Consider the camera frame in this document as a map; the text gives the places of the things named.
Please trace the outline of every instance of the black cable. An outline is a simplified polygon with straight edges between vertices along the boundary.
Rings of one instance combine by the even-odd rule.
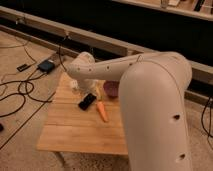
[[[4,79],[7,77],[7,76],[10,76],[10,75],[17,75],[19,74],[19,72],[15,72],[15,73],[11,73],[11,74],[5,74],[2,76],[1,78],[1,83],[4,83]],[[8,86],[7,85],[4,85],[5,88],[3,89],[2,93],[0,94],[0,97],[4,95],[4,93],[6,92],[6,90],[8,89]]]
[[[30,74],[29,77],[31,77],[36,71],[37,71],[37,69],[36,69],[35,71],[33,71],[33,72]],[[0,99],[0,101],[3,101],[3,100],[5,100],[5,99],[7,99],[7,98],[9,98],[9,97],[11,97],[11,96],[21,96],[21,97],[23,98],[22,104],[21,104],[16,110],[14,110],[14,111],[12,111],[12,112],[10,112],[10,113],[7,113],[7,114],[1,114],[1,115],[0,115],[0,118],[10,116],[10,115],[12,115],[12,114],[14,114],[14,113],[16,113],[16,112],[18,112],[19,110],[22,109],[23,106],[24,106],[24,104],[26,103],[26,97],[25,97],[25,95],[30,94],[30,93],[34,90],[34,84],[31,83],[30,81],[38,80],[38,79],[40,79],[43,75],[44,75],[44,74],[41,74],[40,76],[38,76],[38,77],[36,77],[36,78],[29,78],[29,77],[28,77],[27,80],[15,80],[15,81],[9,81],[9,82],[5,82],[5,83],[1,83],[0,86],[7,85],[7,84],[13,84],[13,83],[20,83],[20,84],[25,83],[25,84],[30,84],[32,87],[31,87],[30,90],[27,89],[25,93],[23,93],[23,92],[21,92],[21,91],[18,90],[18,93],[11,93],[11,94],[9,94],[9,95],[3,97],[2,99]]]
[[[54,96],[54,94],[55,94],[55,92],[54,93],[52,93],[49,97],[48,97],[48,99],[47,99],[47,101],[48,100],[50,100],[53,96]],[[5,147],[5,145],[7,145],[7,143],[27,124],[27,122],[45,105],[46,103],[42,103],[41,104],[41,106],[39,106],[39,108],[35,111],[35,112],[33,112],[32,113],[32,115],[30,115],[30,117],[7,139],[7,141],[0,147],[0,150],[2,150],[4,147]]]
[[[205,111],[206,111],[207,107],[210,105],[210,101],[211,101],[211,97],[209,97],[209,99],[207,100],[206,105],[205,105],[203,112],[201,114],[201,125],[203,127],[203,130],[206,132],[206,134],[209,137],[213,138],[213,135],[211,133],[209,133],[209,131],[205,128],[205,125],[204,125],[204,115],[205,115]]]
[[[18,38],[17,38],[16,36],[15,36],[15,39],[16,39],[16,41],[18,41],[19,43],[21,43],[21,44],[23,45],[22,47],[23,47],[25,53],[26,53],[27,56],[33,61],[33,63],[30,64],[30,66],[37,64],[37,61],[29,54],[29,52],[27,51],[27,49],[26,49],[26,47],[24,46],[24,44],[22,43],[22,41],[18,40]]]
[[[14,46],[0,46],[0,49],[10,49],[10,48],[18,48],[18,47],[23,47],[27,46],[30,40],[27,40],[25,43],[21,43],[21,45],[14,45]]]
[[[212,102],[211,102],[211,105],[210,105],[210,111],[209,111],[209,132],[208,132],[208,136],[207,136],[207,142],[210,146],[210,148],[213,150],[213,147],[212,147],[212,144],[209,140],[210,138],[210,135],[211,135],[211,127],[212,127],[212,107],[213,107],[213,99],[212,99]]]
[[[21,97],[23,98],[23,102],[22,102],[22,104],[21,104],[17,109],[15,109],[14,111],[12,111],[12,112],[10,112],[10,113],[7,113],[7,114],[0,115],[0,118],[13,115],[14,113],[16,113],[16,112],[18,112],[19,110],[21,110],[21,109],[23,108],[23,106],[25,105],[25,103],[26,103],[26,97],[25,97],[23,94],[20,94],[20,93],[12,93],[12,94],[9,94],[9,95],[3,97],[2,99],[0,99],[0,101],[3,101],[4,99],[9,98],[9,97],[11,97],[11,96],[21,96]]]
[[[23,82],[21,82],[20,84],[19,84],[19,86],[18,86],[18,92],[19,93],[21,93],[21,94],[24,94],[24,95],[27,95],[31,100],[34,100],[34,101],[37,101],[37,102],[42,102],[42,103],[51,103],[52,101],[46,101],[46,100],[41,100],[41,99],[36,99],[36,98],[34,98],[34,97],[32,97],[31,95],[30,95],[30,93],[32,92],[29,92],[29,90],[28,90],[28,82],[29,82],[29,80],[31,80],[31,77],[32,77],[32,75],[33,75],[34,73],[32,73],[27,79],[26,79],[26,81],[23,81]],[[25,87],[25,92],[23,93],[22,91],[21,91],[21,86],[24,84],[24,87]]]
[[[58,47],[58,56],[59,56],[59,60],[60,60],[60,64],[61,66],[64,68],[64,71],[67,72],[67,69],[66,67],[64,66],[63,64],[63,61],[61,59],[61,46],[63,44],[63,42],[67,39],[67,36],[63,38],[63,40],[61,41],[61,43],[59,44],[59,47]]]

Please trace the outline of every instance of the plug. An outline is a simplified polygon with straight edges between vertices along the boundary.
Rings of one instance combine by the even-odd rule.
[[[18,25],[19,23],[25,24],[24,18],[17,18],[17,19],[16,19],[16,25]]]
[[[64,33],[65,33],[66,39],[71,39],[69,31],[64,30]]]

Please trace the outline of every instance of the table leg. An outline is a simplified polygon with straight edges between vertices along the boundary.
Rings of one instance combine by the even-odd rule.
[[[55,154],[56,158],[60,161],[61,165],[65,167],[66,161],[64,160],[64,157],[61,155],[61,153],[60,152],[53,152],[53,153]]]

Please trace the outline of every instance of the black device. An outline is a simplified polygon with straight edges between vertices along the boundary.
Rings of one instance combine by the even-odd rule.
[[[19,72],[22,72],[22,71],[28,69],[30,66],[31,66],[31,65],[23,64],[23,65],[17,67],[17,70],[18,70]]]
[[[92,93],[89,93],[83,101],[81,101],[78,106],[82,109],[82,110],[86,110],[90,104],[92,104],[92,102],[96,99],[96,96],[94,96]]]
[[[53,69],[55,68],[55,64],[54,62],[50,61],[50,60],[44,60],[43,62],[41,62],[38,65],[38,69],[41,72],[45,72],[45,73],[50,73]]]

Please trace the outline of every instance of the floor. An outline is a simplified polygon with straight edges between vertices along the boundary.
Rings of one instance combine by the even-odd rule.
[[[0,31],[0,47],[19,45],[14,36]],[[52,50],[29,43],[26,46],[29,54],[38,62],[49,57]],[[72,58],[66,57],[67,65]],[[2,75],[15,73],[16,67],[24,63],[30,64],[32,61],[27,57],[23,47],[2,49],[0,48],[0,79]],[[31,67],[28,70],[16,75],[8,76],[5,81],[25,79],[34,70]],[[35,93],[33,96],[40,99],[47,99],[52,92],[55,91],[57,82],[63,68],[58,67],[49,76],[34,81]],[[16,91],[16,85],[11,85],[7,89],[6,94]],[[20,97],[11,97],[0,102],[0,115],[8,113],[21,102]],[[190,136],[190,150],[192,154],[192,163],[194,171],[212,171],[213,170],[213,151],[210,149],[204,132],[200,124],[200,115],[203,106],[185,100],[187,121]],[[0,170],[56,170],[61,171],[61,167],[54,154],[36,150],[36,143],[41,133],[42,125],[48,110],[46,104],[39,112],[37,112],[21,129],[21,125],[33,114],[33,112],[41,105],[27,99],[26,105],[16,114],[0,118],[0,123],[5,130],[0,133]],[[14,132],[17,133],[8,142],[7,140]],[[75,171],[128,171],[129,163],[127,156],[98,155],[98,154],[80,154],[80,153],[62,153],[69,167],[66,170]]]

